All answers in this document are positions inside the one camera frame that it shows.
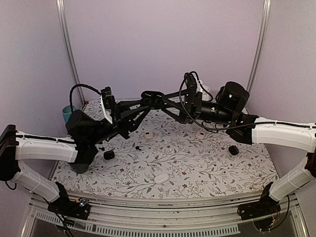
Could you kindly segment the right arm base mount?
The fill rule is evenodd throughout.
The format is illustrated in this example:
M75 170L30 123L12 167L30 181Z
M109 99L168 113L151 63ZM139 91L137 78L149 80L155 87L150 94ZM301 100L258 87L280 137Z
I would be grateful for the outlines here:
M242 220L258 218L281 211L279 201L275 201L269 196L269 190L272 184L273 182L270 182L263 189L263 192L258 201L245 203L238 206L237 214L241 217Z

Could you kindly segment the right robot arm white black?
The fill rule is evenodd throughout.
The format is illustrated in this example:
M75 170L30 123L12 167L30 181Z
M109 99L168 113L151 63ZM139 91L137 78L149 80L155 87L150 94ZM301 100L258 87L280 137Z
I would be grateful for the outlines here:
M249 93L238 83L229 81L221 87L216 101L203 101L194 82L183 91L162 96L167 107L179 110L173 116L180 123L204 120L224 125L224 131L243 144L274 144L306 151L307 155L286 175L268 184L255 205L259 215L266 215L275 203L316 177L316 126L291 123L242 112Z

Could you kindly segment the black round earbud case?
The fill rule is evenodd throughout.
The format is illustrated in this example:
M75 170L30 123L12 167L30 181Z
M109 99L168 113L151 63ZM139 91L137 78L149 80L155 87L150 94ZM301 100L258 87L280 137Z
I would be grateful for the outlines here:
M238 150L237 146L235 146L235 145L229 146L229 152L230 152L231 155L233 155L233 156L239 154L239 150Z

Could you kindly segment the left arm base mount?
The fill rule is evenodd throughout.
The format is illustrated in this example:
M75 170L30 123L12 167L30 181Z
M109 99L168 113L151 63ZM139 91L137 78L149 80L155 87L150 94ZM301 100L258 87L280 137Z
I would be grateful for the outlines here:
M87 220L90 214L91 205L85 201L71 201L65 197L48 203L48 211L62 216L73 217L76 219Z

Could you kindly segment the black oval case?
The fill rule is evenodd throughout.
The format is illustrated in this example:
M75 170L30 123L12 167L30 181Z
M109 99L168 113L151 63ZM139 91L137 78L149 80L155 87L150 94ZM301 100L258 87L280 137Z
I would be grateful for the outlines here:
M141 106L149 106L153 110L161 109L164 105L164 94L159 91L144 91L141 93Z

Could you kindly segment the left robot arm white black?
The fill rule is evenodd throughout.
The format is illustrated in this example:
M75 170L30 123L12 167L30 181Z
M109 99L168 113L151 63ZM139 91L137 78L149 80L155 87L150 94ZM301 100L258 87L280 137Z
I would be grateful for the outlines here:
M104 119L94 120L81 110L72 112L66 129L69 137L44 137L19 132L12 124L0 136L0 179L11 181L34 192L62 214L70 214L73 203L62 185L49 181L29 168L24 160L45 159L66 161L78 169L89 165L98 150L97 144L117 135L128 139L151 110L142 100L111 102L102 106Z

